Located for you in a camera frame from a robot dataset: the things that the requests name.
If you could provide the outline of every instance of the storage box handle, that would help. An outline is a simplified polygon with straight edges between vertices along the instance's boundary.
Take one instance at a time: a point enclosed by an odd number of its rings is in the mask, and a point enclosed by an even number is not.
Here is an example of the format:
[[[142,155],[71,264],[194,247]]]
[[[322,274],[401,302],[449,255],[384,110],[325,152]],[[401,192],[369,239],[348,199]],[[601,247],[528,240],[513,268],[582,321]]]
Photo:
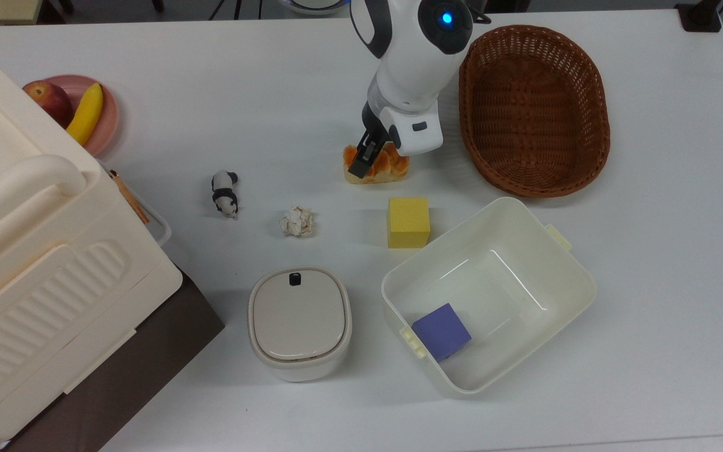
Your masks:
[[[0,175],[0,220],[52,185],[66,196],[77,196],[86,182],[73,163],[58,155],[35,155],[9,167]]]
[[[404,338],[405,341],[407,341],[407,345],[412,349],[414,355],[416,355],[416,357],[418,357],[420,360],[428,356],[428,350],[426,349],[426,346],[424,346],[424,344],[420,342],[420,338],[418,338],[417,335],[414,334],[414,331],[412,331],[409,326],[401,328],[401,337]]]
[[[564,248],[565,251],[570,251],[571,248],[573,248],[570,245],[570,242],[566,240],[559,231],[557,231],[557,228],[554,228],[554,226],[551,226],[551,224],[546,224],[545,229],[549,232],[549,234],[551,234],[551,237],[553,237],[554,240],[557,241],[557,243],[562,245],[562,248]]]

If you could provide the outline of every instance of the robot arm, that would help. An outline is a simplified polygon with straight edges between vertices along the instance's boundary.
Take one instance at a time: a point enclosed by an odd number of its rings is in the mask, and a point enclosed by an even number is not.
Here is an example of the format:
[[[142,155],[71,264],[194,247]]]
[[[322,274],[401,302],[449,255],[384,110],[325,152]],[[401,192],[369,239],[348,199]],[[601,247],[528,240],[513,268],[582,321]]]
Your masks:
[[[404,156],[442,145],[437,95],[462,64],[474,21],[464,0],[351,0],[350,17],[381,60],[361,114],[367,131],[349,169],[363,178],[387,141]]]

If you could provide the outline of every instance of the black cable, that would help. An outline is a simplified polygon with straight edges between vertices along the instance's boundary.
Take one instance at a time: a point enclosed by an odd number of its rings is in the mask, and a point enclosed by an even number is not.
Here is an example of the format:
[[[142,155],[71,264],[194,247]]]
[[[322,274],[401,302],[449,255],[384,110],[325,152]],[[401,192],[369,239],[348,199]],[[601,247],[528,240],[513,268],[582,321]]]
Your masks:
[[[225,0],[219,0],[219,4],[216,6],[216,9],[213,10],[212,16],[208,18],[208,20],[213,20],[213,17],[216,15],[217,12],[219,12],[219,8],[222,7],[222,4],[225,2]]]

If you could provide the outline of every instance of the apple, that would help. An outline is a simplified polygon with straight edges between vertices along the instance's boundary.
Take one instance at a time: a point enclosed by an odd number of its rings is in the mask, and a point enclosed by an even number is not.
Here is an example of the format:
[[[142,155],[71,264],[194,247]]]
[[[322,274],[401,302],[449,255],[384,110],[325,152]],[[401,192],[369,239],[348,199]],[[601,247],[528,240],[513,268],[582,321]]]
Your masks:
[[[24,85],[22,89],[64,129],[72,122],[72,101],[60,86],[46,80],[35,80]]]

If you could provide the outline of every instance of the white storage box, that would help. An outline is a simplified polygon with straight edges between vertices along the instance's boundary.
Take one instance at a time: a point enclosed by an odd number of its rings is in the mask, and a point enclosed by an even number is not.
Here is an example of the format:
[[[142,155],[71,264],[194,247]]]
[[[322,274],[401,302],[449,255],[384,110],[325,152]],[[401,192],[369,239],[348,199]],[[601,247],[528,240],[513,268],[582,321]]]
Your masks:
[[[596,286],[514,198],[499,198],[384,277],[385,318],[440,392],[475,395],[593,303]],[[471,341],[440,363],[411,330],[450,303]]]
[[[0,71],[0,441],[180,284],[97,161]]]

